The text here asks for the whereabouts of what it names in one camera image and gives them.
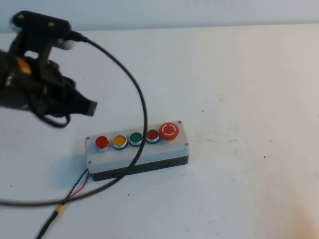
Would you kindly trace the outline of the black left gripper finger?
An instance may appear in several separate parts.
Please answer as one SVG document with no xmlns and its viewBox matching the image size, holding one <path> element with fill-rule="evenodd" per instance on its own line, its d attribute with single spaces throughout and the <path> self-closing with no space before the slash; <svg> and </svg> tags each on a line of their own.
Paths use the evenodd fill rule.
<svg viewBox="0 0 319 239">
<path fill-rule="evenodd" d="M 96 102 L 87 98 L 76 98 L 61 104 L 58 111 L 65 115 L 79 114 L 92 117 L 96 111 Z"/>
<path fill-rule="evenodd" d="M 96 110 L 97 102 L 83 96 L 75 85 L 67 85 L 67 109 L 68 110 Z"/>
</svg>

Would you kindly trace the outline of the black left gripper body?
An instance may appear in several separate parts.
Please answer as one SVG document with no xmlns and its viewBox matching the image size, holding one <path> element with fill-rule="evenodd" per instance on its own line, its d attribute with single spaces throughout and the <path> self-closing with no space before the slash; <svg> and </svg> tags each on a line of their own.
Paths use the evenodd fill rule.
<svg viewBox="0 0 319 239">
<path fill-rule="evenodd" d="M 8 109 L 69 117 L 76 113 L 75 105 L 76 83 L 60 73 L 58 64 L 7 53 Z"/>
</svg>

